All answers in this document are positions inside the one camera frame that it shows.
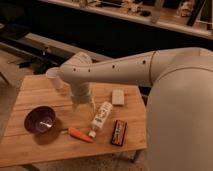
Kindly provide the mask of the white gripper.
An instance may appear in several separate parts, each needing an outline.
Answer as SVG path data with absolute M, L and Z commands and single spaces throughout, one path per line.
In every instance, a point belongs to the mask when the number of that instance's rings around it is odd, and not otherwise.
M 70 89 L 71 89 L 71 99 L 74 102 L 72 104 L 73 111 L 76 111 L 78 104 L 84 103 L 89 103 L 91 108 L 95 110 L 96 105 L 94 99 L 91 98 L 91 89 L 89 83 L 71 84 Z

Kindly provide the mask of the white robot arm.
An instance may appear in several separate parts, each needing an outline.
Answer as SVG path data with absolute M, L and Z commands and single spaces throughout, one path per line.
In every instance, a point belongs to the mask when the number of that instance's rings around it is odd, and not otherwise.
M 156 50 L 97 63 L 79 52 L 59 75 L 77 103 L 91 96 L 91 82 L 149 87 L 149 170 L 213 171 L 213 51 Z

